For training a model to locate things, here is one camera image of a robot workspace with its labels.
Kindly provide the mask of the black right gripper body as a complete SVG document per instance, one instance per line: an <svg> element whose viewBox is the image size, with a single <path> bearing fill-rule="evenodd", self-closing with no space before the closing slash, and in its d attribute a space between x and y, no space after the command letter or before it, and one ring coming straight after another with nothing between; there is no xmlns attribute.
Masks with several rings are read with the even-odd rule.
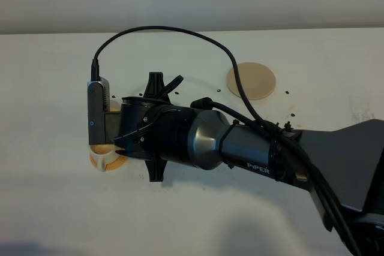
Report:
<svg viewBox="0 0 384 256"><path fill-rule="evenodd" d="M117 153L145 161L151 182L162 182L169 161L191 165L188 132L192 109L174 106L168 94L183 81L175 77L169 84L162 73L150 73L142 97L122 99L119 129L113 138Z"/></svg>

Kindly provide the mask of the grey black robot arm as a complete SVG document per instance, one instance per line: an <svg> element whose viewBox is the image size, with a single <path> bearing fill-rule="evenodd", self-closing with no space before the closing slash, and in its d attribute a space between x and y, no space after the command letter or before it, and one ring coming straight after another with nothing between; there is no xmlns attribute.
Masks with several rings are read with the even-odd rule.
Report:
<svg viewBox="0 0 384 256"><path fill-rule="evenodd" d="M204 170L226 164L304 189L353 255L383 254L383 121L336 131L280 127L207 97L174 106L165 97L180 81L122 100L119 153L146 160L153 181L173 161Z"/></svg>

